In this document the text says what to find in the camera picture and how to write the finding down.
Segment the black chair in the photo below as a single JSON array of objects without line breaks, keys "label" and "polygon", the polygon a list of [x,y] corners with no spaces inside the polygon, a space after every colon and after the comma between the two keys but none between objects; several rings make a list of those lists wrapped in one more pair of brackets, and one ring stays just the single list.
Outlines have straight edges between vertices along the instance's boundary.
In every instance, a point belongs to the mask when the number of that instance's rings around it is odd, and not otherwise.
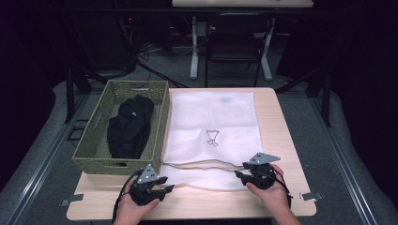
[{"label": "black chair", "polygon": [[272,19],[261,13],[219,13],[206,25],[205,87],[209,63],[256,64],[253,87],[257,85],[261,61]]}]

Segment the dark equipment rack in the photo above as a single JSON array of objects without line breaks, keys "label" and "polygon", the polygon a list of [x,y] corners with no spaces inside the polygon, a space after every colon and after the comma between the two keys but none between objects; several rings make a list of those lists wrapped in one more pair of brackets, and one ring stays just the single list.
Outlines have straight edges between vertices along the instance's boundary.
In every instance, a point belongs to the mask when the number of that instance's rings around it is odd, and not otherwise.
[{"label": "dark equipment rack", "polygon": [[79,13],[73,15],[73,20],[93,69],[135,70],[136,62],[115,15]]}]

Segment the black metal stand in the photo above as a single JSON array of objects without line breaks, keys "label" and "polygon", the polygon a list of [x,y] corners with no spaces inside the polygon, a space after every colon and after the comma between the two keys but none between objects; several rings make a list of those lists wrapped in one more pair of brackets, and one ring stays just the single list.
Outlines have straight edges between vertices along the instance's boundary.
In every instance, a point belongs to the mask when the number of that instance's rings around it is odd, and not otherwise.
[{"label": "black metal stand", "polygon": [[300,83],[312,80],[307,86],[305,94],[308,98],[317,98],[319,92],[322,92],[322,104],[321,104],[321,118],[324,123],[329,127],[329,105],[330,105],[330,92],[331,92],[331,72],[328,63],[296,78],[295,80],[288,82],[287,84],[279,87],[275,90],[277,94],[284,93]]},{"label": "black metal stand", "polygon": [[66,91],[67,91],[67,117],[65,122],[68,123],[75,114],[75,93],[74,88],[77,87],[81,94],[89,95],[93,88],[89,83],[89,79],[94,79],[102,84],[106,84],[108,80],[100,76],[97,72],[85,67],[71,66],[66,74]]}]

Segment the white desk with metal legs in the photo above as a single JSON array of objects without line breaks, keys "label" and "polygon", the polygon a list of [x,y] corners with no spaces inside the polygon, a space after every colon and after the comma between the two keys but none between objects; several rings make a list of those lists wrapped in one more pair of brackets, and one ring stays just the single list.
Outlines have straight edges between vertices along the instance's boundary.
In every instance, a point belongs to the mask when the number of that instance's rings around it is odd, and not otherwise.
[{"label": "white desk with metal legs", "polygon": [[[172,0],[172,6],[177,8],[312,8],[313,0]],[[196,17],[191,19],[192,55],[190,78],[198,78],[198,41]],[[266,47],[262,56],[261,67],[266,81],[272,81],[272,75],[267,60],[269,43],[272,37],[275,19],[272,19],[270,34],[266,39]]]}]

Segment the person's left hand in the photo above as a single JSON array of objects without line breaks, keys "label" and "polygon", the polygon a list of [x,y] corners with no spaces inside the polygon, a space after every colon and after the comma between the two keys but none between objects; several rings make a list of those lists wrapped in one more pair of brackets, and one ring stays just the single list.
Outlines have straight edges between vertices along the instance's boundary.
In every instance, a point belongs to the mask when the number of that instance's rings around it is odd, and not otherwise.
[{"label": "person's left hand", "polygon": [[120,199],[118,210],[116,212],[117,219],[123,220],[142,220],[142,218],[151,212],[161,201],[155,199],[146,205],[136,204],[128,193],[123,193]]}]

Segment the black floor bracket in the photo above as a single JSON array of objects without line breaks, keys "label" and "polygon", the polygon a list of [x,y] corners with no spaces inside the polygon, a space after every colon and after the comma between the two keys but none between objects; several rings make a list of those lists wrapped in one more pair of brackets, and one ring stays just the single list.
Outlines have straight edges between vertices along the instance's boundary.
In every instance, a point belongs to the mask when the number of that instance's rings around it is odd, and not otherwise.
[{"label": "black floor bracket", "polygon": [[67,140],[71,142],[79,141],[83,136],[87,123],[87,119],[78,119],[75,125],[72,127],[71,132],[67,137]]}]

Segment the white mesh laundry bag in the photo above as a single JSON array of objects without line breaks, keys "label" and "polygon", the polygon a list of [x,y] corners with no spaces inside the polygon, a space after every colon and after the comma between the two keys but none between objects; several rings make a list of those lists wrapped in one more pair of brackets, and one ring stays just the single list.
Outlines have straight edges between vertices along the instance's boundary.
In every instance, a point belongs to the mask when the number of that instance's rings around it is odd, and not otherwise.
[{"label": "white mesh laundry bag", "polygon": [[262,150],[252,92],[172,95],[161,175],[169,185],[215,191],[243,189],[235,171]]}]

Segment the person's right hand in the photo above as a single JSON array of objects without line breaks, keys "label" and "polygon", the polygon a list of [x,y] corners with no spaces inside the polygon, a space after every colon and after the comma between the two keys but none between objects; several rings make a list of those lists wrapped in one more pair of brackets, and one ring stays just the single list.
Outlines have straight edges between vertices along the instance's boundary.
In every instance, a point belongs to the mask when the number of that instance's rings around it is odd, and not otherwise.
[{"label": "person's right hand", "polygon": [[293,214],[288,206],[286,191],[278,182],[275,182],[272,187],[267,189],[260,189],[252,183],[247,183],[246,187],[261,200],[265,208],[273,216]]}]

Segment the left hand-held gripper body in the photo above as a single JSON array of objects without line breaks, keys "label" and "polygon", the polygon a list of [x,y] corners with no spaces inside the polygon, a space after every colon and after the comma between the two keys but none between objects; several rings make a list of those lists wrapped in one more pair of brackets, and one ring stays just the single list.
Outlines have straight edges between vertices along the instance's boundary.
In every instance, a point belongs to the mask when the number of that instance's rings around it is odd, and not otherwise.
[{"label": "left hand-held gripper body", "polygon": [[139,172],[138,177],[130,187],[129,194],[131,199],[138,205],[146,205],[155,199],[162,201],[166,193],[160,189],[153,190],[160,178],[155,169],[148,164]]}]

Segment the green woven basket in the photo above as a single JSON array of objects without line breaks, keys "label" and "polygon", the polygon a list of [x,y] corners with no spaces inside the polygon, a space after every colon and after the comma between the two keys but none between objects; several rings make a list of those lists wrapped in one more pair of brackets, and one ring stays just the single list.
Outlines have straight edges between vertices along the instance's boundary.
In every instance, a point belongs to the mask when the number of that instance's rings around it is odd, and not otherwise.
[{"label": "green woven basket", "polygon": [[[139,159],[114,158],[107,142],[109,119],[117,116],[124,101],[136,96],[149,98],[154,104],[148,141]],[[108,81],[72,160],[87,174],[130,175],[147,164],[157,172],[161,165],[169,106],[169,84],[166,81]]]}]

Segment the black garment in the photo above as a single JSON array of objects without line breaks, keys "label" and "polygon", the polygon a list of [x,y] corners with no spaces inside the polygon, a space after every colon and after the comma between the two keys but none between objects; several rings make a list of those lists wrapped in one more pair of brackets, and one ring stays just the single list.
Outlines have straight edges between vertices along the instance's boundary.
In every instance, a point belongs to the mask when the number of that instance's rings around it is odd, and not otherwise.
[{"label": "black garment", "polygon": [[128,98],[109,119],[107,142],[113,158],[139,159],[150,135],[154,103],[142,96]]}]

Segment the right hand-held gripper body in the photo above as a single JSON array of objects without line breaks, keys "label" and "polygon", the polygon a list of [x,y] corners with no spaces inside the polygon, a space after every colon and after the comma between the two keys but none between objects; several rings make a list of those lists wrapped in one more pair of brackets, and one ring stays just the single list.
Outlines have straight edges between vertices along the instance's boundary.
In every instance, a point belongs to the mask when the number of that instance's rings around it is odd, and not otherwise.
[{"label": "right hand-held gripper body", "polygon": [[254,184],[257,188],[267,189],[270,188],[276,181],[276,172],[274,168],[270,165],[271,162],[280,160],[279,157],[268,155],[265,153],[256,153],[248,161],[252,167],[248,170],[250,175],[246,182]]}]

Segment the metal table bracket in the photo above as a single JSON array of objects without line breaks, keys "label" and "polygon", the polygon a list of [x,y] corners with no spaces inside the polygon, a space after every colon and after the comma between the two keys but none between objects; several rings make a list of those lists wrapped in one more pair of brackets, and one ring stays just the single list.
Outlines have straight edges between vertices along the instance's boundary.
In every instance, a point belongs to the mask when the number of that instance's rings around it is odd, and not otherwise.
[{"label": "metal table bracket", "polygon": [[303,201],[310,201],[310,202],[316,202],[324,198],[321,192],[300,193],[299,196]]},{"label": "metal table bracket", "polygon": [[83,198],[84,198],[84,195],[83,195],[83,194],[71,195],[71,196],[69,196],[67,199],[63,199],[63,200],[60,202],[59,206],[60,206],[60,207],[67,207],[67,206],[69,206],[69,205],[70,205],[71,203],[73,203],[73,202],[81,201]]}]

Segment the aluminium floor rail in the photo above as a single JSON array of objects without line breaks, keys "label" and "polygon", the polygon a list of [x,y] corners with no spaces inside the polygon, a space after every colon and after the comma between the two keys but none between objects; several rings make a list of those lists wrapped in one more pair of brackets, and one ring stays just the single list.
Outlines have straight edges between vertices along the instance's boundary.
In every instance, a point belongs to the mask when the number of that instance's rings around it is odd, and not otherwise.
[{"label": "aluminium floor rail", "polygon": [[333,155],[333,160],[335,161],[337,168],[339,170],[340,175],[344,180],[344,185],[346,186],[350,198],[355,204],[360,219],[363,225],[378,225],[375,215],[372,212],[369,203],[365,199],[363,192],[360,188],[360,185],[354,176],[348,161],[344,155],[343,149],[339,144],[337,138],[335,137],[331,127],[329,127],[324,121],[321,114],[321,106],[319,100],[317,98],[309,98],[309,102],[312,106],[312,109],[315,113],[315,117],[318,120],[323,132],[327,136],[329,140],[329,145],[331,148],[331,154]]},{"label": "aluminium floor rail", "polygon": [[84,109],[89,96],[75,100],[75,112],[65,122],[62,108],[66,101],[57,99],[49,120],[26,153],[15,173],[0,192],[0,225],[20,225],[24,215],[35,200],[51,171],[63,142],[72,131],[77,117]]}]

